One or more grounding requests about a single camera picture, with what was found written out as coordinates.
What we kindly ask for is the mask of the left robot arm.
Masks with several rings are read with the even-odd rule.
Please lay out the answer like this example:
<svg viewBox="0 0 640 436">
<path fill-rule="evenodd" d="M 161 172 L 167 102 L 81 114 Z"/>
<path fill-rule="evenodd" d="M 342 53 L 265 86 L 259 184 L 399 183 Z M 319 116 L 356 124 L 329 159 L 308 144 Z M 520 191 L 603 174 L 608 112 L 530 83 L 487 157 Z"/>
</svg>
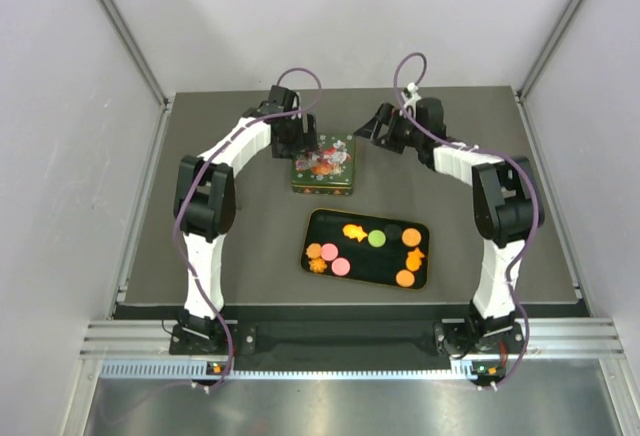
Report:
<svg viewBox="0 0 640 436">
<path fill-rule="evenodd" d="M 178 316 L 181 329 L 205 352 L 216 352 L 230 335 L 221 310 L 222 253 L 237 212 L 235 178 L 258 153 L 292 159 L 317 147 L 315 116 L 302 110 L 299 95 L 280 85 L 248 109 L 212 148 L 186 155 L 176 181 L 173 238 L 187 274 L 186 302 Z"/>
</svg>

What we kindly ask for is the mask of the green christmas cookie tin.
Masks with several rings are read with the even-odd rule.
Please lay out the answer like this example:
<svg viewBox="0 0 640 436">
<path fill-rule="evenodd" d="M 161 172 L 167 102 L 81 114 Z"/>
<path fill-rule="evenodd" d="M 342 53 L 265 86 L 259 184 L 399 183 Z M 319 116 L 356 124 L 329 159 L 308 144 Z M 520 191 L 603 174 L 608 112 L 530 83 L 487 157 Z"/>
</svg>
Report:
<svg viewBox="0 0 640 436">
<path fill-rule="evenodd" d="M 353 194 L 353 186 L 332 180 L 295 180 L 291 184 L 294 193 L 350 196 Z"/>
</svg>

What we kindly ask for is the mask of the gold tin lid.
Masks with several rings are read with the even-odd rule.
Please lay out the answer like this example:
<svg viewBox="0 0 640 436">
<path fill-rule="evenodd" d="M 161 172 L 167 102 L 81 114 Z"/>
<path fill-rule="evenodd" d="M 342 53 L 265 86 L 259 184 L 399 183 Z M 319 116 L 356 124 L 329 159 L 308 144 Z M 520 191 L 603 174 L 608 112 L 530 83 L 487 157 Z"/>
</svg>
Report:
<svg viewBox="0 0 640 436">
<path fill-rule="evenodd" d="M 354 184 L 355 136 L 349 133 L 320 134 L 317 151 L 293 159 L 291 184 L 295 180 L 332 180 Z"/>
</svg>

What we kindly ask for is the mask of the black gold-rimmed tray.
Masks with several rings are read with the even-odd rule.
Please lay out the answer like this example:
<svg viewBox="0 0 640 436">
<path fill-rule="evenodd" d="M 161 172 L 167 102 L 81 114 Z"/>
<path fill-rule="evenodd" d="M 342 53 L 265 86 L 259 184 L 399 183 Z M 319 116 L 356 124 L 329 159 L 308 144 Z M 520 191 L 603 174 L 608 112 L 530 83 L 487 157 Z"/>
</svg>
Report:
<svg viewBox="0 0 640 436">
<path fill-rule="evenodd" d="M 361 225 L 367 233 L 376 229 L 384 232 L 388 224 L 397 224 L 403 231 L 407 228 L 418 229 L 422 234 L 422 241 L 416 247 L 425 254 L 425 259 L 421 268 L 417 272 L 412 272 L 416 278 L 414 285 L 410 288 L 400 287 L 396 284 L 395 276 L 400 270 L 406 269 L 407 253 L 415 247 L 407 247 L 401 239 L 391 241 L 386 238 L 386 243 L 382 247 L 375 248 L 368 243 L 367 239 L 358 242 L 345 237 L 342 228 L 346 224 Z M 308 266 L 310 258 L 306 256 L 305 251 L 312 243 L 335 244 L 339 250 L 338 257 L 347 259 L 351 264 L 349 274 L 344 277 L 335 276 L 331 271 L 332 261 L 326 261 L 328 267 L 324 273 L 310 272 Z M 430 231 L 421 223 L 339 210 L 317 209 L 311 213 L 308 220 L 300 265 L 304 271 L 318 276 L 417 291 L 422 289 L 428 280 L 429 246 Z"/>
</svg>

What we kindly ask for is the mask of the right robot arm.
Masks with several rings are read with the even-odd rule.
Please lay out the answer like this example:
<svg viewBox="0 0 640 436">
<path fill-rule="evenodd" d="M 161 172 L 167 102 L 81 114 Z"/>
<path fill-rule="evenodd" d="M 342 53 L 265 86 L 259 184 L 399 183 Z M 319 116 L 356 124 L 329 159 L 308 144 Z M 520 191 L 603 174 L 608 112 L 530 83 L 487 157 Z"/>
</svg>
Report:
<svg viewBox="0 0 640 436">
<path fill-rule="evenodd" d="M 444 107 L 436 98 L 419 98 L 401 107 L 383 103 L 355 135 L 397 154 L 412 148 L 430 170 L 471 188 L 483 259 L 460 352 L 492 350 L 514 329 L 521 260 L 544 222 L 529 160 L 485 152 L 448 136 Z"/>
</svg>

